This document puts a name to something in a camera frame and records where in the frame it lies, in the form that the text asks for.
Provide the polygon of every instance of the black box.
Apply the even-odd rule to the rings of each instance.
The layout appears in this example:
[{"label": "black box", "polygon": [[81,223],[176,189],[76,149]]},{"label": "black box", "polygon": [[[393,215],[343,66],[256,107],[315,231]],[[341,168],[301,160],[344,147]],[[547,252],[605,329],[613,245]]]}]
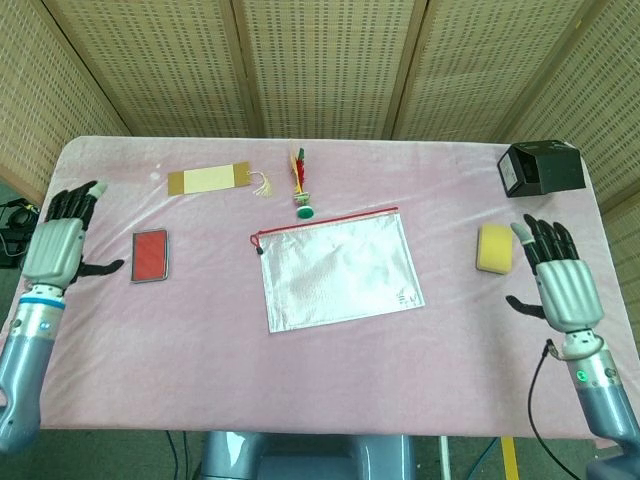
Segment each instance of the black box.
[{"label": "black box", "polygon": [[559,140],[514,143],[498,161],[507,197],[585,188],[580,152]]}]

